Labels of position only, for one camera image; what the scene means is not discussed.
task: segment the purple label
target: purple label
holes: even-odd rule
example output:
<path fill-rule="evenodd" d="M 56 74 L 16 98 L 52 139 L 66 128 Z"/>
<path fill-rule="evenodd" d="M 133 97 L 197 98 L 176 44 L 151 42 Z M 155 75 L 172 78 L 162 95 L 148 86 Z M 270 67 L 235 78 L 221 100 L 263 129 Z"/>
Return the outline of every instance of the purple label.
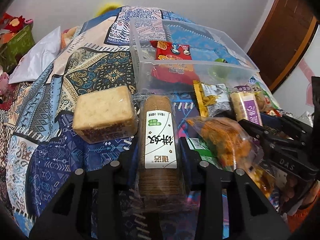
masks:
<path fill-rule="evenodd" d="M 256 109 L 256 105 L 254 103 L 254 100 L 244 101 L 243 103 L 244 103 L 245 111 L 248 116 L 248 120 L 250 122 L 254 122 L 258 125 L 262 125 L 262 123 L 260 123 L 260 119 L 258 117 L 258 114 L 260 114 L 260 113 L 257 112 L 258 110 Z"/>
<path fill-rule="evenodd" d="M 236 86 L 235 88 L 237 88 L 240 92 L 251 91 L 251 88 L 249 86 Z"/>

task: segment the white label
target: white label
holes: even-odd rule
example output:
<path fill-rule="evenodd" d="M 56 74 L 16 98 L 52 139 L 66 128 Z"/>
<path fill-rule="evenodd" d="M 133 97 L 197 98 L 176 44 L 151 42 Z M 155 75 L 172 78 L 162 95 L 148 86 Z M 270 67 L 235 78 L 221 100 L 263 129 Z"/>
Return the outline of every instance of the white label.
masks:
<path fill-rule="evenodd" d="M 206 150 L 201 144 L 198 138 L 187 138 L 187 143 L 191 150 Z"/>
<path fill-rule="evenodd" d="M 171 113 L 147 112 L 145 168 L 177 168 Z"/>
<path fill-rule="evenodd" d="M 202 89 L 205 97 L 219 96 L 219 98 L 216 100 L 217 103 L 229 102 L 227 87 L 225 84 L 219 84 L 216 86 L 202 84 Z"/>
<path fill-rule="evenodd" d="M 253 95 L 244 96 L 244 97 L 242 97 L 242 100 L 243 101 L 251 101 L 251 100 L 253 100 Z"/>

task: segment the yellow snack bag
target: yellow snack bag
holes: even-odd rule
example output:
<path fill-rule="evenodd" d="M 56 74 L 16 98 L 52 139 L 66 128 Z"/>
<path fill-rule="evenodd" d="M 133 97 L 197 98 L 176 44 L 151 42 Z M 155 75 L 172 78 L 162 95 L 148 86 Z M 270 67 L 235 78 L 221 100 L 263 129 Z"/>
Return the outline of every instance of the yellow snack bag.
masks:
<path fill-rule="evenodd" d="M 228 90 L 225 84 L 208 85 L 194 80 L 193 87 L 202 117 L 214 117 L 224 111 L 231 111 Z"/>

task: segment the metal screw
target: metal screw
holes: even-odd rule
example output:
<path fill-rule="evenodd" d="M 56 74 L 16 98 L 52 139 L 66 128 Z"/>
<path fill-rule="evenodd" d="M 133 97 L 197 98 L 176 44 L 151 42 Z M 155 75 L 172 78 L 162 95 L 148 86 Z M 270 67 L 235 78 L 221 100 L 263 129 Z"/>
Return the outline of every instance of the metal screw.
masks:
<path fill-rule="evenodd" d="M 84 172 L 84 170 L 81 168 L 75 170 L 76 175 L 81 175 L 83 172 Z"/>
<path fill-rule="evenodd" d="M 242 175 L 244 175 L 244 170 L 243 169 L 236 169 L 236 174 L 242 176 Z"/>
<path fill-rule="evenodd" d="M 119 161 L 112 161 L 112 162 L 110 163 L 110 165 L 111 165 L 112 167 L 117 167 L 117 166 L 120 165 L 120 162 L 119 162 Z"/>
<path fill-rule="evenodd" d="M 200 161 L 200 166 L 202 167 L 208 167 L 209 166 L 209 163 L 207 161 Z"/>

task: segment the green snack package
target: green snack package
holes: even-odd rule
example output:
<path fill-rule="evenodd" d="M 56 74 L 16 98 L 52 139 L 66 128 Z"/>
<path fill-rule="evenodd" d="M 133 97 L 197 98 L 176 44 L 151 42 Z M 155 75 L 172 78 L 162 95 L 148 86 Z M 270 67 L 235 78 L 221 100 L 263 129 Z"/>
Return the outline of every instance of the green snack package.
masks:
<path fill-rule="evenodd" d="M 218 162 L 218 159 L 213 156 L 212 152 L 209 150 L 207 144 L 203 139 L 199 139 L 199 138 L 186 138 L 186 139 L 187 139 L 189 148 L 191 150 L 197 151 L 203 161 L 207 161 L 213 164 L 214 166 L 216 166 L 218 169 L 222 169 L 221 165 Z"/>

